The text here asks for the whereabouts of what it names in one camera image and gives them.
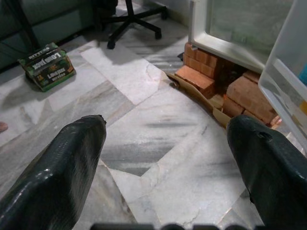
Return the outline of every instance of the floor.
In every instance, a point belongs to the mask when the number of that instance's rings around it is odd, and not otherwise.
[[[149,21],[162,40],[135,25],[114,50],[94,31],[65,43],[77,75],[46,93],[20,67],[0,74],[0,120],[9,124],[0,134],[0,197],[62,127],[101,114],[107,139],[75,230],[95,222],[262,225],[225,130],[163,72],[182,65],[187,28]]]

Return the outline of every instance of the marble floor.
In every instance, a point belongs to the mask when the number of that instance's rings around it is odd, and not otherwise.
[[[101,114],[107,138],[74,229],[95,222],[262,225],[225,130],[170,87],[163,72],[182,65],[177,55],[187,28],[149,21],[162,27],[161,40],[134,25],[114,50],[95,31],[63,44],[77,75],[48,92],[28,82],[19,66],[0,74],[0,120],[9,124],[0,134],[0,198],[62,127]]]

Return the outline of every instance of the green box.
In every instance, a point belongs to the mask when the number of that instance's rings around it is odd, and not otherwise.
[[[51,43],[43,49],[19,59],[27,76],[46,92],[76,74],[66,52]]]

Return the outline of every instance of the stacked bricks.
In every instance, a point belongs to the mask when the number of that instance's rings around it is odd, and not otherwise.
[[[230,117],[245,114],[270,126],[277,113],[258,88],[259,77],[259,74],[247,71],[231,83],[227,89],[223,113]]]
[[[206,98],[215,95],[214,79],[223,68],[224,59],[186,43],[184,66],[176,75],[196,87]]]

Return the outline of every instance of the sofa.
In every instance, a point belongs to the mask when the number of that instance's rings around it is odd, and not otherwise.
[[[40,47],[56,43],[94,24],[91,0],[18,1]],[[32,51],[21,23],[7,2],[0,0],[0,70]]]

